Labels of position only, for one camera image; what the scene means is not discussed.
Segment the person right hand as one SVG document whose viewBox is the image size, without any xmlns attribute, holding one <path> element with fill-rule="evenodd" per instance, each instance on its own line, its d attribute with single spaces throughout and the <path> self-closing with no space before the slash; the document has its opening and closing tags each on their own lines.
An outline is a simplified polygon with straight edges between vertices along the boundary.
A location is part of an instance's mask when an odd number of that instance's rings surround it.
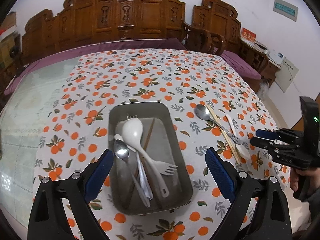
<svg viewBox="0 0 320 240">
<path fill-rule="evenodd" d="M 290 188 L 296 192 L 299 188 L 298 182 L 302 178 L 310 178 L 308 194 L 315 192 L 320 186 L 320 171 L 318 168 L 309 168 L 308 170 L 298 170 L 291 168 L 290 172 Z"/>
</svg>

